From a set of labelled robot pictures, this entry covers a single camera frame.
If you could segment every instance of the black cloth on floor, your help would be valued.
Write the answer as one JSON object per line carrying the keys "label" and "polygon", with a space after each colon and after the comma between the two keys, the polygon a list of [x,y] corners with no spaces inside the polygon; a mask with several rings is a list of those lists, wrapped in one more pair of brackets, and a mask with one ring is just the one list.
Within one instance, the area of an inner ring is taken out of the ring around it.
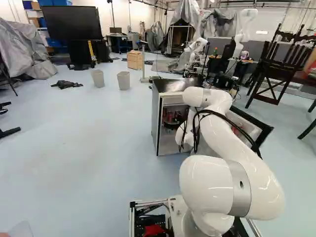
{"label": "black cloth on floor", "polygon": [[61,90],[68,87],[81,87],[82,84],[78,84],[77,82],[71,82],[67,80],[59,80],[56,84],[51,85],[51,87],[58,86]]}

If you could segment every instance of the robot arm in background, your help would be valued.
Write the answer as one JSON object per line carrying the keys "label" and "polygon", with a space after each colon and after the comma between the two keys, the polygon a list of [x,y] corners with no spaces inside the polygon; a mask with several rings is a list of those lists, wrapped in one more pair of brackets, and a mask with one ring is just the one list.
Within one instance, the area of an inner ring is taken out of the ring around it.
{"label": "robot arm in background", "polygon": [[[232,105],[228,93],[199,87],[188,87],[183,100],[192,107],[223,115]],[[190,112],[185,142],[191,145],[194,111]],[[178,144],[182,128],[177,130]],[[231,220],[224,228],[222,222],[231,216],[255,220],[279,216],[284,209],[284,193],[269,167],[235,136],[223,119],[207,115],[200,121],[200,130],[208,146],[221,158],[194,155],[181,165],[180,189],[196,225],[207,235],[219,235],[230,228]]]}
{"label": "robot arm in background", "polygon": [[191,43],[188,47],[184,49],[185,52],[191,52],[189,64],[191,65],[196,57],[196,54],[201,54],[203,48],[206,46],[207,40],[203,38],[198,38],[196,41]]}

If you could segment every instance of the wooden chair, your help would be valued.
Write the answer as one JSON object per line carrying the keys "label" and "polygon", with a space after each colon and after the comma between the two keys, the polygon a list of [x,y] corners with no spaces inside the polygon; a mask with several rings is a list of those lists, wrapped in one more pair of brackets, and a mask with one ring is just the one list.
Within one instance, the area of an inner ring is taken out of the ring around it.
{"label": "wooden chair", "polygon": [[[315,41],[311,48],[306,47],[304,45],[295,44],[296,42],[299,42],[303,39],[304,40],[309,39],[307,36],[303,36],[303,37],[299,36],[303,27],[304,25],[301,26],[299,32],[295,35],[293,44],[290,46],[283,61],[274,60],[274,57],[276,56],[277,50],[280,45],[277,41],[274,41],[274,39],[276,38],[277,34],[282,35],[280,31],[279,30],[276,31],[276,34],[270,43],[267,41],[265,42],[265,47],[267,47],[267,44],[269,44],[268,50],[267,50],[268,53],[262,54],[262,58],[259,61],[259,64],[256,69],[257,79],[253,81],[247,95],[250,94],[255,83],[256,83],[256,86],[246,104],[246,108],[250,106],[253,99],[261,100],[261,101],[274,104],[274,105],[279,104],[294,74],[298,70],[303,68],[304,64],[306,63],[308,57],[312,53],[316,44],[316,41]],[[268,88],[263,89],[258,92],[258,90],[260,89],[265,79],[268,83]],[[270,79],[276,79],[279,82],[272,85]],[[273,88],[279,85],[283,85],[283,88],[280,92],[280,95],[277,98]],[[262,93],[266,91],[270,91],[273,98],[262,95]]]}
{"label": "wooden chair", "polygon": [[[316,107],[316,99],[314,100],[314,102],[312,103],[312,105],[310,106],[310,108],[308,109],[308,113],[310,113],[311,111],[313,111],[313,109]],[[307,134],[310,133],[310,131],[312,131],[314,128],[316,127],[316,119],[311,123],[311,125],[308,126],[308,128],[305,129],[304,132],[302,132],[301,135],[299,135],[297,138],[298,139],[303,139]]]}
{"label": "wooden chair", "polygon": [[[291,32],[280,31],[280,27],[281,27],[281,23],[279,23],[279,25],[277,26],[277,29],[275,31],[275,34],[274,34],[271,42],[274,42],[275,39],[277,38],[277,36],[282,36],[282,39],[287,39],[288,41],[291,41],[292,39],[294,39],[296,37],[296,34],[293,34]],[[299,34],[301,33],[303,27],[304,27],[304,25],[301,26],[301,29],[298,32]],[[268,50],[270,50],[269,44],[264,44],[263,49],[262,49],[262,53],[261,53],[261,56],[260,56],[260,59],[258,62],[258,66],[256,67],[255,71],[251,74],[251,76],[249,77],[249,79],[245,83],[246,87],[248,87],[250,85],[250,88],[248,90],[247,95],[250,95],[250,92],[252,91],[254,85],[257,82],[257,78],[259,76],[258,74],[259,74],[260,69],[261,69],[260,61],[267,56]]]}

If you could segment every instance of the wastebasket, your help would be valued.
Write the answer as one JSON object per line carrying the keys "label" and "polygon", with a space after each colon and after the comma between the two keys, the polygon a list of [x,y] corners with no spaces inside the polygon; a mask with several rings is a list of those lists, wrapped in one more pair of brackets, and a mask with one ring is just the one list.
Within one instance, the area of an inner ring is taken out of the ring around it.
{"label": "wastebasket", "polygon": [[103,71],[101,70],[92,70],[91,76],[93,78],[94,85],[97,88],[104,87],[104,78],[103,78]]}
{"label": "wastebasket", "polygon": [[120,90],[128,90],[130,87],[129,83],[129,72],[120,72],[117,75],[118,86]]}

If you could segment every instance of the computer monitor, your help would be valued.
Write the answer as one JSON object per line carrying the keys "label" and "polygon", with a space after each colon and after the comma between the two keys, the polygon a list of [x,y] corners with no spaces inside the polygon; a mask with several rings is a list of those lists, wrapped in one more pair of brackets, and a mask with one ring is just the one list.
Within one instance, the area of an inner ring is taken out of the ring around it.
{"label": "computer monitor", "polygon": [[42,6],[49,36],[55,40],[101,40],[94,6]]}
{"label": "computer monitor", "polygon": [[122,33],[122,27],[110,27],[110,33],[116,34],[116,33]]}

